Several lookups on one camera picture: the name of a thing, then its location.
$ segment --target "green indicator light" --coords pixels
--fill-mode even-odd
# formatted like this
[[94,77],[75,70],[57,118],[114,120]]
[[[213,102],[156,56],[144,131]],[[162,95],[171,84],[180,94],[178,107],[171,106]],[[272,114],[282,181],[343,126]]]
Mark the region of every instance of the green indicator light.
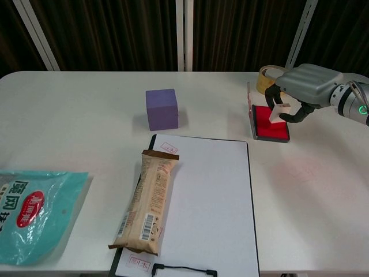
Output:
[[360,106],[359,113],[360,114],[368,114],[367,106]]

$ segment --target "red label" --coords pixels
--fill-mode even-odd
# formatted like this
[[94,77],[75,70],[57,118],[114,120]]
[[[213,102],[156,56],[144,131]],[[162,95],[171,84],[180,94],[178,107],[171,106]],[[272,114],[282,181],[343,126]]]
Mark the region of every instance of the red label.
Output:
[[17,219],[19,228],[27,227],[39,214],[44,204],[44,194],[41,191],[33,192],[23,202],[22,210]]

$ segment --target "brown curtain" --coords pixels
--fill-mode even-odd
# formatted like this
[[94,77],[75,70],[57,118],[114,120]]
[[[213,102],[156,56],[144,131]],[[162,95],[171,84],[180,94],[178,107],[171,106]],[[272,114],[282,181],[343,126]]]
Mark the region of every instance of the brown curtain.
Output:
[[31,0],[61,70],[176,71],[175,0]]
[[305,0],[195,0],[194,71],[285,66]]
[[369,76],[369,1],[319,0],[295,65]]
[[0,78],[19,70],[45,70],[13,1],[0,1]]

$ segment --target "plastic bag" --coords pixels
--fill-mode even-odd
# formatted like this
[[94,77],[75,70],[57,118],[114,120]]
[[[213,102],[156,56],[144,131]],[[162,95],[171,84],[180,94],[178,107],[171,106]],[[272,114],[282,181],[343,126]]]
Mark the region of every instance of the plastic bag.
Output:
[[32,264],[57,246],[87,175],[0,170],[0,263]]

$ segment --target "purple foam block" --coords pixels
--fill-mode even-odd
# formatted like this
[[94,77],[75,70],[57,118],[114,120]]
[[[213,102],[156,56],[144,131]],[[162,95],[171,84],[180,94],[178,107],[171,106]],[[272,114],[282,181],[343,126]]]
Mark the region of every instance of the purple foam block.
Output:
[[146,91],[150,131],[177,129],[178,105],[174,89]]

